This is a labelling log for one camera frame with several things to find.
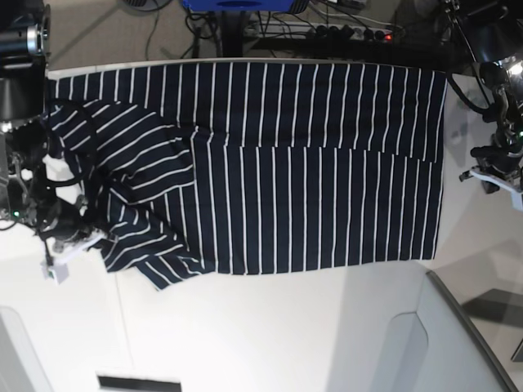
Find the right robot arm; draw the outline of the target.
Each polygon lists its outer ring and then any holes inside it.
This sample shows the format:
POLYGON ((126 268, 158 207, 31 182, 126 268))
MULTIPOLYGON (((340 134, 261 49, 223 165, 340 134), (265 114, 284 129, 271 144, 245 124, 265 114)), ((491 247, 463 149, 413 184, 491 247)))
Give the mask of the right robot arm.
POLYGON ((85 181, 96 162, 94 118, 71 99, 54 98, 47 88, 51 8, 42 1, 1 3, 1 219, 31 229, 59 248, 91 245, 107 234, 79 197, 74 204, 56 191, 85 181), (72 109, 87 124, 87 151, 77 175, 56 181, 47 177, 44 158, 64 151, 51 129, 53 106, 72 109))

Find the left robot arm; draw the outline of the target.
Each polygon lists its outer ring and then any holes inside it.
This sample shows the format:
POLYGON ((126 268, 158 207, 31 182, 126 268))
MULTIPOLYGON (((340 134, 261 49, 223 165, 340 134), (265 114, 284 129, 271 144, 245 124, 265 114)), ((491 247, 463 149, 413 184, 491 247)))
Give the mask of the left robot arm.
POLYGON ((476 165, 459 176, 476 178, 487 194, 506 190, 522 200, 522 2, 442 1, 462 46, 472 58, 476 80, 493 98, 487 107, 473 104, 451 73, 447 81, 460 100, 496 130, 485 146, 475 147, 476 165))

